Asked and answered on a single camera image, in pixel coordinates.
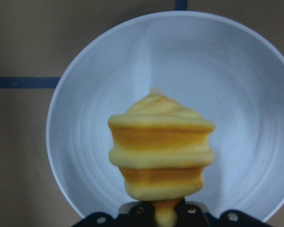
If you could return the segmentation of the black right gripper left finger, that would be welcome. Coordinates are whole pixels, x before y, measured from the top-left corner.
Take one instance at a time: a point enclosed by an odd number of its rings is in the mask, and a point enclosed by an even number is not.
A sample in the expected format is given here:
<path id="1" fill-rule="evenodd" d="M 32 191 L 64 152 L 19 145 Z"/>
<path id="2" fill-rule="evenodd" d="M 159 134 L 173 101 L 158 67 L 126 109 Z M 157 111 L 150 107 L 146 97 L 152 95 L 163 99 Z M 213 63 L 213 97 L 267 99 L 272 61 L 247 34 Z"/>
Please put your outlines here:
<path id="1" fill-rule="evenodd" d="M 138 201 L 121 205 L 117 216 L 94 212 L 75 227 L 154 227 L 154 207 L 150 202 Z"/>

